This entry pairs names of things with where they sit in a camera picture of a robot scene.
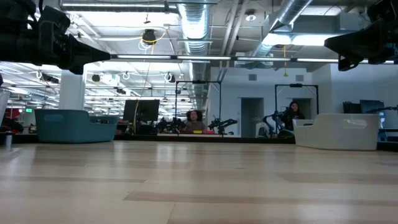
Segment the pillar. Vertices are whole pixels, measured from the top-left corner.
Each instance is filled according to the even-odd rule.
[[[87,72],[75,75],[69,70],[61,72],[60,110],[84,110]]]

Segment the teal container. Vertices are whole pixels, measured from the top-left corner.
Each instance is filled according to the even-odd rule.
[[[90,117],[80,110],[35,110],[37,137],[40,142],[89,143],[112,141],[118,117]],[[107,124],[96,123],[107,120]]]

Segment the silver duct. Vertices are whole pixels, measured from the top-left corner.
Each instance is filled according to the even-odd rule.
[[[209,27],[209,11],[207,4],[179,4],[178,10],[181,15],[182,32],[185,39],[200,40],[207,38]],[[186,42],[185,50],[189,55],[206,55],[208,53],[208,44],[205,42]],[[208,66],[206,63],[191,63],[191,80],[209,80],[206,75]],[[206,104],[203,100],[206,93],[203,92],[203,84],[193,86],[193,94],[197,103],[197,108],[202,109]]]
[[[59,0],[59,7],[63,11],[71,12],[164,12],[178,14],[176,5],[164,4],[134,4],[134,3],[106,3],[89,1]]]
[[[312,2],[312,0],[284,0],[278,10],[278,16],[276,20],[272,22],[272,25],[269,26],[269,33],[272,30],[278,29],[282,26],[291,25],[300,15],[303,13],[304,9]],[[252,57],[265,57],[271,51],[273,45],[263,44],[262,42],[256,47],[255,50],[251,53]]]

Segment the person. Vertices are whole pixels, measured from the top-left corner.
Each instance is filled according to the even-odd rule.
[[[193,133],[193,131],[206,131],[206,126],[202,122],[203,114],[201,111],[193,110],[187,112],[187,122],[184,128],[185,133]]]
[[[290,103],[289,108],[285,111],[280,120],[285,123],[285,129],[293,131],[293,119],[305,119],[296,101]]]

